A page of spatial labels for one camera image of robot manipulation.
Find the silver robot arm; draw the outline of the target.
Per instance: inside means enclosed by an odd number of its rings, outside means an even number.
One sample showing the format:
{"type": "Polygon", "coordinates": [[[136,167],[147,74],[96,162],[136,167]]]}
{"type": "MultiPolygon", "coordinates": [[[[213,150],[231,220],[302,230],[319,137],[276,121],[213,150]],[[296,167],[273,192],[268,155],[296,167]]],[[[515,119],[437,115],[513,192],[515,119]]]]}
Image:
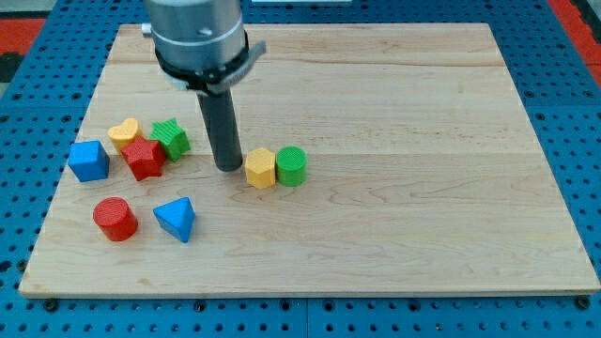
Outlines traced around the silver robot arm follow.
{"type": "Polygon", "coordinates": [[[145,0],[162,70],[187,89],[217,96],[267,51],[249,43],[239,0],[145,0]]]}

